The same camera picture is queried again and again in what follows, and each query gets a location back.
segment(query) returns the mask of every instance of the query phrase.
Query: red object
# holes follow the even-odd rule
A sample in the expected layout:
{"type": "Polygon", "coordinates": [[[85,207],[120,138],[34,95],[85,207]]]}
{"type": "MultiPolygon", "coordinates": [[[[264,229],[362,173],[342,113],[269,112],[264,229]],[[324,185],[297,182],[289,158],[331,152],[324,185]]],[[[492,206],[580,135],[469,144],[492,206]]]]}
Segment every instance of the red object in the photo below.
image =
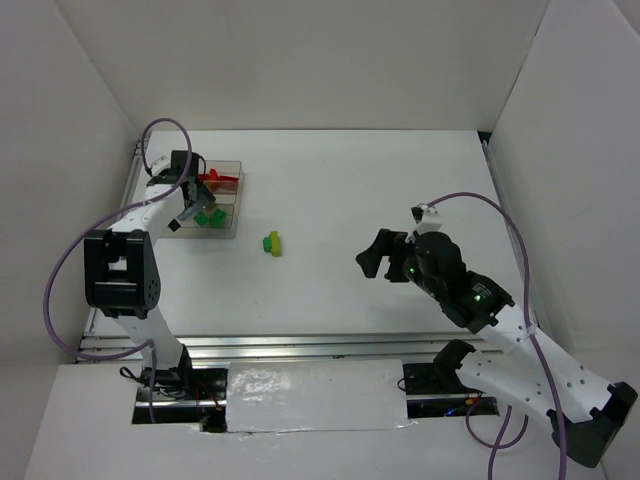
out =
{"type": "Polygon", "coordinates": [[[216,410],[221,410],[220,405],[218,404],[218,400],[216,399],[215,395],[213,393],[211,393],[209,391],[209,389],[207,388],[207,386],[204,384],[204,382],[200,382],[200,385],[202,385],[202,388],[204,388],[204,391],[207,392],[209,394],[209,396],[211,397],[211,399],[213,400],[213,403],[216,404],[216,410]]]}
{"type": "Polygon", "coordinates": [[[218,175],[215,168],[209,170],[209,173],[203,173],[198,175],[198,180],[201,182],[237,182],[236,177],[229,177],[227,175],[218,175]]]}

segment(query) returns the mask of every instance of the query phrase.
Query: white wall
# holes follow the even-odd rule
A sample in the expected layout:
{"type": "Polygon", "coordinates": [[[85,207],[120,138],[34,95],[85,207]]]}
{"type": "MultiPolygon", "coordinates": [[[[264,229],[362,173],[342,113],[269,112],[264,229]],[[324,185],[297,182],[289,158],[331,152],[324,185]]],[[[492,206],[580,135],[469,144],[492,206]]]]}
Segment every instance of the white wall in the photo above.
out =
{"type": "MultiPolygon", "coordinates": [[[[0,478],[13,480],[22,478],[62,358],[42,323],[46,278],[80,228],[117,206],[133,140],[49,0],[0,5],[0,112],[0,478]]],[[[87,313],[78,260],[53,302],[70,342],[87,313]]]]}
{"type": "Polygon", "coordinates": [[[631,26],[640,33],[640,2],[638,0],[614,1],[631,26]]]}
{"type": "Polygon", "coordinates": [[[548,0],[57,0],[139,128],[491,130],[548,0]]]}
{"type": "MultiPolygon", "coordinates": [[[[552,0],[490,150],[553,328],[637,390],[639,139],[637,33],[610,1],[552,0]]],[[[638,445],[640,408],[606,457],[611,479],[637,477],[638,445]]]]}

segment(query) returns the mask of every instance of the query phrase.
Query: transparent tray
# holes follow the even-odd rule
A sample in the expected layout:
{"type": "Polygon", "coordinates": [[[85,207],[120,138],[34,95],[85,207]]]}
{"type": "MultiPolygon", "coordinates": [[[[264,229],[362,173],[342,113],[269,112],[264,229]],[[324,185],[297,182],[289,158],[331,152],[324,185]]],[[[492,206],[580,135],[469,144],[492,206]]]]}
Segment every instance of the transparent tray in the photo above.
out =
{"type": "Polygon", "coordinates": [[[206,160],[203,183],[216,197],[215,205],[200,213],[208,218],[217,215],[218,222],[198,224],[195,216],[181,222],[182,227],[172,232],[167,229],[164,238],[235,238],[244,189],[242,162],[226,160],[206,160]]]}

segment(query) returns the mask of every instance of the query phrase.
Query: green object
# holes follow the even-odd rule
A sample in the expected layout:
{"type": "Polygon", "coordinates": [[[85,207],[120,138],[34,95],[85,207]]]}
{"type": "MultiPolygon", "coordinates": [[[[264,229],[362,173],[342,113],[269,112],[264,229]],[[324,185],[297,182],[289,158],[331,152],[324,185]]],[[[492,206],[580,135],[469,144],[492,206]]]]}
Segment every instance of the green object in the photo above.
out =
{"type": "Polygon", "coordinates": [[[198,225],[204,227],[209,222],[209,217],[207,217],[203,212],[200,212],[198,215],[193,217],[198,225]]]}
{"type": "Polygon", "coordinates": [[[273,232],[270,232],[268,237],[264,237],[262,239],[262,248],[266,253],[270,253],[274,257],[282,255],[280,237],[278,236],[277,231],[274,230],[273,232]]]}
{"type": "Polygon", "coordinates": [[[211,218],[209,219],[209,225],[213,228],[220,228],[224,226],[224,222],[227,220],[227,212],[224,210],[216,210],[211,218]]]}
{"type": "Polygon", "coordinates": [[[264,237],[262,239],[262,249],[265,253],[271,253],[271,237],[264,237]]]}

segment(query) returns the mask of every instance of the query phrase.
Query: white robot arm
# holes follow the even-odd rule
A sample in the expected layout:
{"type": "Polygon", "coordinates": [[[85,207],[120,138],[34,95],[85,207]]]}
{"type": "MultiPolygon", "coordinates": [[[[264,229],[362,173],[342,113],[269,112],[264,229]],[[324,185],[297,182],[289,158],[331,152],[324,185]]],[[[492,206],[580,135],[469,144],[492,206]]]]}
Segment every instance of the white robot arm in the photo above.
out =
{"type": "Polygon", "coordinates": [[[626,383],[612,385],[577,362],[538,329],[527,328],[522,309],[493,280],[469,271],[460,249],[442,232],[433,208],[412,208],[414,230],[382,229],[373,245],[356,257],[367,278],[389,257],[385,278],[412,282],[440,304],[458,327],[466,328],[504,352],[524,370],[498,365],[474,347],[454,340],[434,363],[446,366],[468,388],[489,393],[543,423],[551,423],[558,444],[558,421],[549,382],[531,336],[540,345],[555,380],[565,417],[567,453],[595,467],[624,424],[637,393],[626,383]]]}
{"type": "MultiPolygon", "coordinates": [[[[171,159],[156,166],[144,200],[158,197],[180,178],[186,151],[173,151],[171,159]]],[[[89,305],[112,317],[131,340],[140,345],[152,340],[157,358],[157,382],[162,386],[187,387],[192,366],[187,349],[169,330],[160,312],[161,282],[153,245],[167,228],[179,228],[215,201],[198,181],[199,156],[193,154],[191,170],[181,188],[163,199],[143,203],[107,230],[93,230],[84,240],[85,296],[89,305]]],[[[147,380],[151,352],[143,350],[143,379],[147,380]]]]}

